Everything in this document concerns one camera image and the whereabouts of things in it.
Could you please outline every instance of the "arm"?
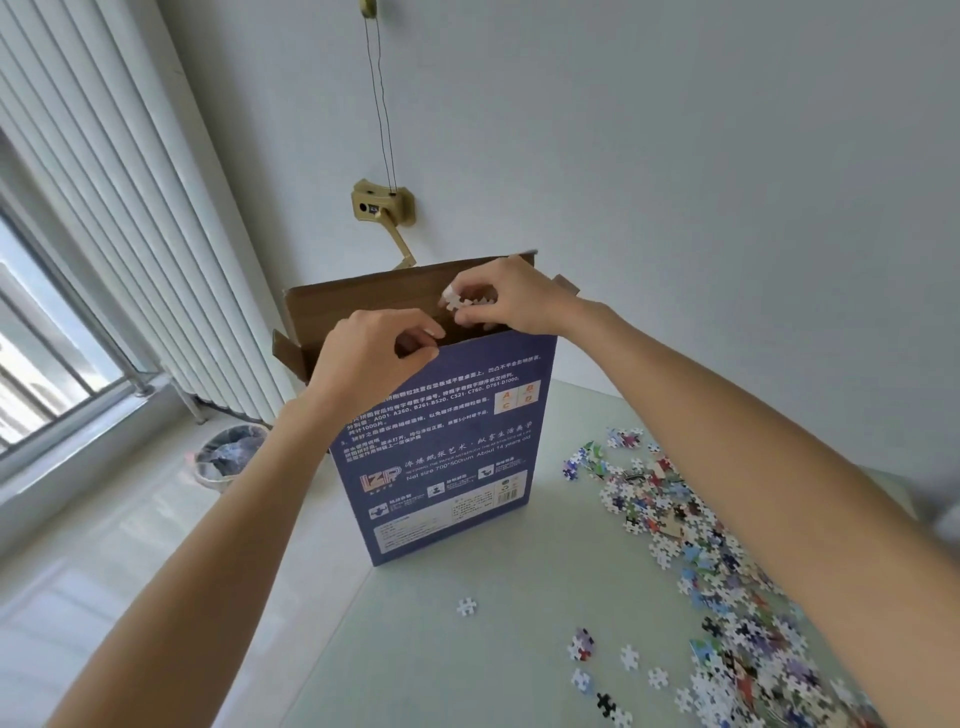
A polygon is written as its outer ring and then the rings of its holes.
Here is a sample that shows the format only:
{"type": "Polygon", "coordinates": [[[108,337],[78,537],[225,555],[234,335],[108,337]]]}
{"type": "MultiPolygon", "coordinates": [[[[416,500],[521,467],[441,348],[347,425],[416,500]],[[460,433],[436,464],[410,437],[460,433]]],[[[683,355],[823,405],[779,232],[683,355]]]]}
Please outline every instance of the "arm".
{"type": "Polygon", "coordinates": [[[50,728],[208,726],[260,621],[307,488],[352,418],[437,354],[418,310],[358,311],[326,338],[306,390],[288,402],[247,468],[116,623],[50,728]],[[400,359],[394,345],[407,351],[400,359]]]}
{"type": "Polygon", "coordinates": [[[520,258],[465,271],[457,312],[586,352],[697,493],[799,602],[891,726],[953,725],[960,570],[856,466],[757,398],[520,258]]]}

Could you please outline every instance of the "lzp logo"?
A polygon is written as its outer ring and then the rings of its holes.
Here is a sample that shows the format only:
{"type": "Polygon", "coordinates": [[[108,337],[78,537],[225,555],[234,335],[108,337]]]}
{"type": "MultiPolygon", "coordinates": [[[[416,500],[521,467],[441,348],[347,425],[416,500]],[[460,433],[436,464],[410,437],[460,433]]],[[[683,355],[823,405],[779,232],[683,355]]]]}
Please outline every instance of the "lzp logo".
{"type": "Polygon", "coordinates": [[[402,468],[387,468],[387,470],[373,475],[361,475],[360,485],[363,486],[364,493],[375,491],[377,488],[390,485],[400,473],[402,473],[402,468]]]}

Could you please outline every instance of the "person's right arm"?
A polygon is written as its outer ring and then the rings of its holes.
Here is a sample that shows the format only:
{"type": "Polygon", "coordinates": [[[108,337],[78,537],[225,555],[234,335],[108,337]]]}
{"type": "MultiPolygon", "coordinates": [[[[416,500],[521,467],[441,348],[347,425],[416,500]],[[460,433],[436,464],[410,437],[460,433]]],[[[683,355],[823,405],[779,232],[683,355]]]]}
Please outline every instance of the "person's right arm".
{"type": "Polygon", "coordinates": [[[797,601],[891,726],[960,725],[960,569],[855,465],[735,384],[521,258],[453,281],[456,313],[569,339],[689,484],[797,601]]]}

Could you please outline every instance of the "open box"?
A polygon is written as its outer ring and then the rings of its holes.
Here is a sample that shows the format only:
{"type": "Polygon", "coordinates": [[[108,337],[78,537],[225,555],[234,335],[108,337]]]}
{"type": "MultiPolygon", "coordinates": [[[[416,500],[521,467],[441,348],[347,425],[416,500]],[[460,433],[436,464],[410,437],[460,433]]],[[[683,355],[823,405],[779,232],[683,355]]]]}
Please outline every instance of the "open box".
{"type": "MultiPolygon", "coordinates": [[[[523,254],[533,264],[534,253],[523,254]]],[[[330,446],[374,565],[525,505],[530,499],[556,336],[462,328],[444,289],[493,258],[291,288],[295,344],[274,356],[308,381],[326,335],[357,309],[422,308],[444,327],[440,355],[330,446]]]]}

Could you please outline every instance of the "barcode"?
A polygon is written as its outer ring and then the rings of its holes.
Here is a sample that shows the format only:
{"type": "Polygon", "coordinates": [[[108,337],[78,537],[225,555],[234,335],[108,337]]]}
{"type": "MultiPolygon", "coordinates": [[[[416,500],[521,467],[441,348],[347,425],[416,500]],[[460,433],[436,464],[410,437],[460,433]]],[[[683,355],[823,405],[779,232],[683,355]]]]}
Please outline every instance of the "barcode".
{"type": "Polygon", "coordinates": [[[497,497],[496,504],[503,505],[504,503],[507,503],[513,500],[515,497],[516,497],[516,488],[514,488],[512,491],[504,491],[497,497]]]}

